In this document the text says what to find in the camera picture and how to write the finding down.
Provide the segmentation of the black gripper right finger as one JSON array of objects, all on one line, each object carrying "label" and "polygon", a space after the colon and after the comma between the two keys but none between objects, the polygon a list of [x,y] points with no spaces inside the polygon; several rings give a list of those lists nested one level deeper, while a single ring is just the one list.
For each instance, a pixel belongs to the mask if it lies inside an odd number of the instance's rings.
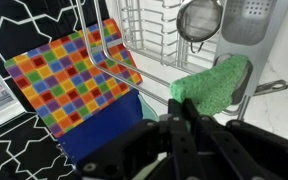
[{"label": "black gripper right finger", "polygon": [[199,113],[191,99],[182,105],[190,122],[190,133],[207,180],[239,180],[234,161],[239,153],[238,142],[231,133],[207,115]]}]

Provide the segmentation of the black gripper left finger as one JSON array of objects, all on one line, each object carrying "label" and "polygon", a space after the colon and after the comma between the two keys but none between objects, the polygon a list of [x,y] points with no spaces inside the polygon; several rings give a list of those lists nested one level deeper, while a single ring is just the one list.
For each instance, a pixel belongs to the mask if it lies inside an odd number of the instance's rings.
[{"label": "black gripper left finger", "polygon": [[176,180],[197,180],[196,148],[187,130],[181,105],[176,100],[170,99],[168,113],[171,115],[168,129]]}]

